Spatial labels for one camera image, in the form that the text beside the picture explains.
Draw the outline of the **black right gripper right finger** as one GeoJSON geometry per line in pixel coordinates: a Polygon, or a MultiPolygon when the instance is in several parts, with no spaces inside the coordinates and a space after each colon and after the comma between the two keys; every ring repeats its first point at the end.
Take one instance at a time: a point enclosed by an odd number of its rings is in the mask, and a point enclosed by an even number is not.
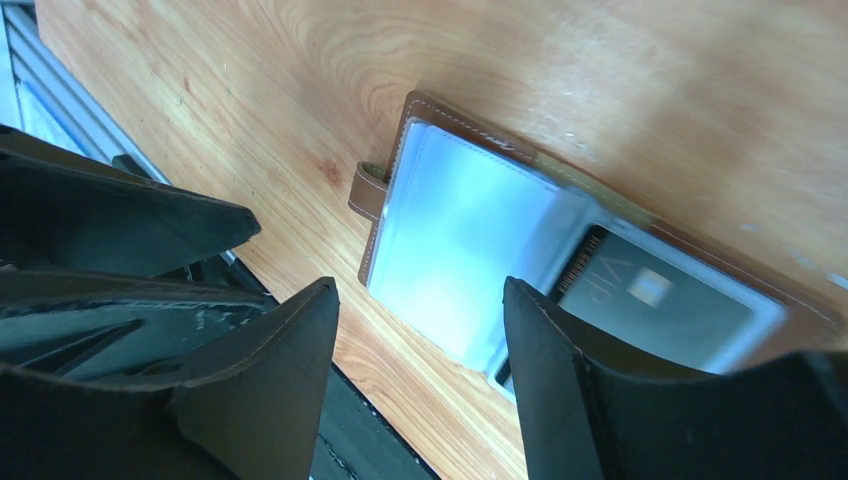
{"type": "Polygon", "coordinates": [[[532,479],[843,479],[847,356],[797,351],[714,375],[640,350],[504,284],[532,479]]]}

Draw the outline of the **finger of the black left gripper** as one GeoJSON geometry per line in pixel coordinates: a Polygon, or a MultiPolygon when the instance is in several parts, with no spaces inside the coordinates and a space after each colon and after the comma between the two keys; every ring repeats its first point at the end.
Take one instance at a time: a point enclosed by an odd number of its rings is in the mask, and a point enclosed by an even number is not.
{"type": "Polygon", "coordinates": [[[246,207],[1,128],[1,264],[157,276],[261,230],[246,207]]]}
{"type": "Polygon", "coordinates": [[[273,308],[258,291],[99,273],[3,270],[1,361],[73,380],[137,373],[273,308]]]}

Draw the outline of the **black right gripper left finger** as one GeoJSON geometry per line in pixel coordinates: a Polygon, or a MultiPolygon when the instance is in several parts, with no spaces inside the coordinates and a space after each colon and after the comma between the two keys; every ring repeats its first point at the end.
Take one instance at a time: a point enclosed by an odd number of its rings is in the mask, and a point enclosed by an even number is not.
{"type": "Polygon", "coordinates": [[[137,373],[73,380],[1,361],[2,477],[307,478],[339,297],[323,277],[273,302],[137,373]]]}

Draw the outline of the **brown leather card holder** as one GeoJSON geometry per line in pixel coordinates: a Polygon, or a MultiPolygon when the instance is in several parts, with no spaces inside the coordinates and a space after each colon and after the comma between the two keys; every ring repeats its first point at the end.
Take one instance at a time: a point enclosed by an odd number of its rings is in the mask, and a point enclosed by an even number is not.
{"type": "Polygon", "coordinates": [[[507,277],[663,359],[710,373],[822,348],[846,328],[813,291],[659,219],[580,168],[423,92],[349,207],[369,294],[513,398],[507,277]]]}

